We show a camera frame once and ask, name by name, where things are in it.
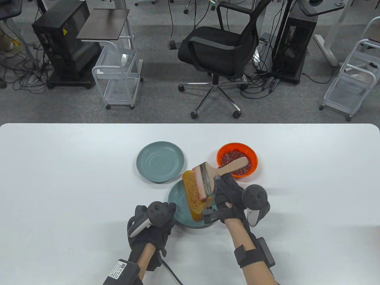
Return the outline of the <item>person's left hand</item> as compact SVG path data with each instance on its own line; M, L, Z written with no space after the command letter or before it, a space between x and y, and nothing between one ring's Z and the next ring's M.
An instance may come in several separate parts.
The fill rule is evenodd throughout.
M138 205L135 214L128 221L128 242L132 251L137 246L146 246L148 243L156 248L156 255L161 252L167 256L165 246L167 239L175 225L174 214L176 203L152 202L148 207Z

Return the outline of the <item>person's right hand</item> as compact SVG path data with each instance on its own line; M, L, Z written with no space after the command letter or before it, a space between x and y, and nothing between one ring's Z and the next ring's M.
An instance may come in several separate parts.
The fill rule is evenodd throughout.
M215 188L211 197L217 209L209 206L203 210L204 223L211 224L220 220L224 224L228 219L239 219L245 224L247 220L244 211L247 207L243 203L243 188L231 174L217 175L214 178L214 184Z

